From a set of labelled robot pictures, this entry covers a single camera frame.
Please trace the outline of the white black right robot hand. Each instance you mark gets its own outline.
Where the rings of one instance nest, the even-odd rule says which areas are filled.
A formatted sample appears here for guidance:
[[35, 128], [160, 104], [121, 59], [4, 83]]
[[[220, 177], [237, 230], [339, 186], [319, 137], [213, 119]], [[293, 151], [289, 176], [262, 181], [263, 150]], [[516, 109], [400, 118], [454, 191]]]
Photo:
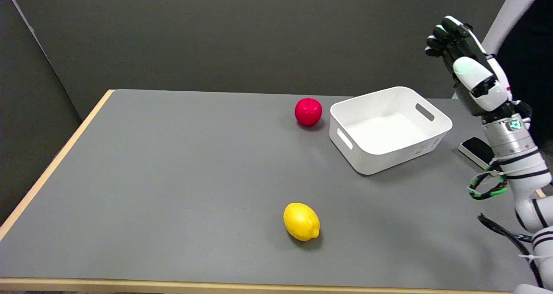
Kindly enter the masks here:
[[531, 117], [531, 107], [513, 98], [496, 56], [484, 50], [470, 25], [445, 16], [427, 37], [425, 54], [442, 58], [454, 80], [455, 94], [472, 116], [488, 123], [516, 113]]

